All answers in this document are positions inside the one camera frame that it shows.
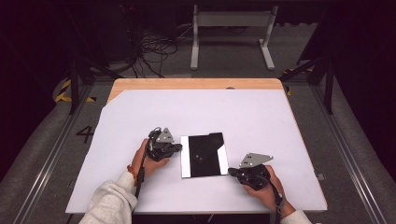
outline person's right hand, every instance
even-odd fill
[[[283,211],[281,214],[281,218],[286,217],[293,213],[295,211],[294,207],[286,200],[285,196],[285,190],[283,190],[282,183],[280,183],[279,178],[277,178],[274,169],[270,165],[266,165],[265,168],[267,168],[268,172],[271,175],[271,182],[274,184],[276,187],[277,191],[279,191],[282,196],[283,200],[285,201],[285,205],[283,207]],[[272,190],[272,186],[268,185],[263,189],[260,190],[254,190],[248,185],[244,185],[244,189],[249,194],[250,196],[253,196],[255,198],[258,198],[262,204],[264,204],[266,207],[271,209],[272,211],[276,211],[276,201],[275,201],[275,195],[274,191]]]

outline person's hand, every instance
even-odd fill
[[[134,154],[134,159],[132,160],[131,166],[134,168],[136,174],[139,172],[140,163],[143,159],[143,154],[145,153],[146,144],[148,143],[148,139],[143,140],[142,145]],[[150,157],[146,157],[144,160],[144,167],[145,167],[145,178],[149,177],[154,173],[154,171],[158,168],[165,166],[166,163],[169,162],[169,158],[162,159],[158,162],[152,160]]]
[[[271,182],[274,184],[277,191],[279,191],[283,196],[283,200],[285,201],[285,206],[283,207],[281,218],[286,217],[286,216],[290,215],[291,213],[293,213],[295,211],[295,209],[286,200],[285,190],[283,190],[282,183],[280,183],[279,178],[277,178],[277,176],[275,175],[275,172],[274,172],[274,169],[272,168],[272,166],[266,165],[265,168],[267,168],[268,172],[271,175]],[[244,185],[244,189],[248,195],[258,198],[260,200],[260,202],[262,202],[262,204],[267,206],[272,211],[274,211],[274,212],[276,211],[275,195],[274,195],[271,185],[268,185],[265,188],[257,190],[257,191],[248,185]]]

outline table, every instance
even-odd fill
[[[230,87],[236,90],[224,90]],[[199,114],[192,119],[193,111]],[[327,209],[279,80],[155,78],[115,82],[66,213],[85,212],[93,191],[106,179],[117,180],[133,157],[130,148],[147,137],[145,130],[166,124],[176,142],[182,135],[222,131],[230,167],[248,152],[273,155],[268,164],[282,179],[290,202],[306,211]],[[181,179],[179,160],[177,153],[145,181],[136,214],[270,212],[228,175]]]

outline white sleeve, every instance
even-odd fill
[[[297,210],[280,220],[281,224],[311,224],[302,210]]]
[[[93,194],[90,206],[79,223],[127,223],[132,222],[136,207],[134,177],[124,172],[117,183],[107,180]]]

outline gray carpet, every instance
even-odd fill
[[[163,62],[161,71],[166,77],[279,77],[287,68],[295,67],[315,25],[275,27],[270,39],[269,50],[276,70],[268,71],[257,39],[260,29],[247,29],[235,35],[223,29],[207,29],[200,32],[201,48],[199,68],[190,70],[191,42],[179,43],[176,54]],[[155,59],[158,55],[148,55]],[[153,74],[144,66],[149,77]],[[153,69],[160,70],[158,64]],[[132,77],[132,71],[122,73]],[[29,223],[66,223],[70,218],[64,213],[77,179],[79,169],[89,150],[90,141],[84,143],[85,136],[76,135],[87,126],[96,127],[101,108],[111,90],[111,81],[100,77],[90,92],[96,97],[95,103],[85,103],[67,138],[63,153],[39,198]],[[320,181],[329,210],[323,213],[308,213],[313,223],[372,223],[356,190],[348,169],[339,153],[338,145],[320,110],[311,87],[300,76],[287,84],[291,88],[290,105],[305,141],[315,170],[324,174]],[[333,113],[340,129],[355,157],[367,184],[372,190],[388,223],[396,223],[393,206],[396,198],[394,181],[378,160],[367,138],[347,105],[341,90],[334,86]],[[23,204],[35,177],[43,166],[67,117],[70,103],[60,102],[46,119],[37,127],[21,154],[0,186],[0,223],[12,223]],[[81,216],[74,215],[70,223],[78,223]]]

